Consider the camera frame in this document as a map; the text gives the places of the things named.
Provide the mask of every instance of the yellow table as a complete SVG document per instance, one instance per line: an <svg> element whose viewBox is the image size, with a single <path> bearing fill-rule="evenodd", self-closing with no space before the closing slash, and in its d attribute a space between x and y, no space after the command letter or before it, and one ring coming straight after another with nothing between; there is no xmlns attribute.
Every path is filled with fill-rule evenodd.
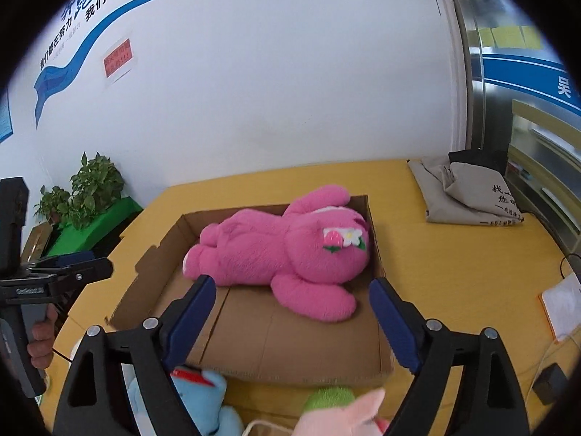
<svg viewBox="0 0 581 436"><path fill-rule="evenodd" d="M72 319L67 319L54 343L54 348L65 356L70 356L75 343L82 337L84 329ZM69 363L58 355L54 355L52 364L47 369L50 383L42 396L40 411L49 428L52 428L56 406L59 403L60 392L69 371Z"/></svg>
<svg viewBox="0 0 581 436"><path fill-rule="evenodd" d="M526 392L552 339L537 297L560 280L559 248L531 215L525 215L524 224L509 228L426 223L425 203L401 160L297 167L167 189L125 230L109 256L114 275L85 288L70 312L78 326L71 325L61 335L69 335L69 344L81 336L79 328L101 324L109 329L108 317L136 276L135 263L159 244L182 213L288 203L326 183L344 185L352 195L369 196L387 278L402 298L413 302L425 317L437 317L453 330L479 333L487 326L496 328ZM567 342L556 346L547 364L557 359L568 371L576 357L576 348ZM51 377L53 371L54 381L63 377L52 367ZM443 434L446 428L459 378L457 368L448 380L432 434ZM409 373L396 365L385 385L382 416L393 417L410 383ZM48 424L58 388L53 383L54 391L42 404ZM355 389L356 393L365 390ZM292 424L311 391L230 380L226 403L234 405L246 422L263 416ZM532 424L545 412L535 395L528 410Z"/></svg>

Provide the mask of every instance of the red sign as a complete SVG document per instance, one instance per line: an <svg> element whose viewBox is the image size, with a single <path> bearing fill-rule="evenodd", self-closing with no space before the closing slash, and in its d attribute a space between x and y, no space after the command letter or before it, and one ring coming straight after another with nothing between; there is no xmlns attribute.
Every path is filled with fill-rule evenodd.
<svg viewBox="0 0 581 436"><path fill-rule="evenodd" d="M123 64L129 62L132 57L133 54L131 53L131 45L129 44L129 39L127 39L103 60L105 63L105 74L107 77L114 73L114 71L121 67Z"/></svg>

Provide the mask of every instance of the green plush toy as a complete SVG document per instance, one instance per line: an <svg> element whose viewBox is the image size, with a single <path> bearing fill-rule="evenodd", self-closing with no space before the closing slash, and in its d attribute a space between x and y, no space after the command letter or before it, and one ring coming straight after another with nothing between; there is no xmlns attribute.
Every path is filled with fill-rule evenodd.
<svg viewBox="0 0 581 436"><path fill-rule="evenodd" d="M322 388L313 393L304 404L303 413L324 408L347 406L355 401L355 395L346 387Z"/></svg>

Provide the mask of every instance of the notebook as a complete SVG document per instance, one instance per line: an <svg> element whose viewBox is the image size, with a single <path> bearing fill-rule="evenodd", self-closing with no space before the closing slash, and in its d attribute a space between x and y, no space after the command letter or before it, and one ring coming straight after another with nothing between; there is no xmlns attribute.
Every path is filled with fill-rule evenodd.
<svg viewBox="0 0 581 436"><path fill-rule="evenodd" d="M581 324L581 284L575 274L540 296L553 337L562 341Z"/></svg>

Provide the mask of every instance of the plush toy ear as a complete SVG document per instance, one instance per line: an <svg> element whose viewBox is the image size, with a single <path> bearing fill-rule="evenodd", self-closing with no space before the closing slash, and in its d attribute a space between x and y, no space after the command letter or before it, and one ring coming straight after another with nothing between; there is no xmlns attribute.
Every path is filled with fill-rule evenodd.
<svg viewBox="0 0 581 436"><path fill-rule="evenodd" d="M347 423L351 428L355 428L366 421L370 421L381 406L385 397L385 390L379 388L367 392L365 395L357 398L353 403L344 408Z"/></svg>
<svg viewBox="0 0 581 436"><path fill-rule="evenodd" d="M351 196L340 185L325 185L292 202L284 215L310 213L326 206L345 206Z"/></svg>

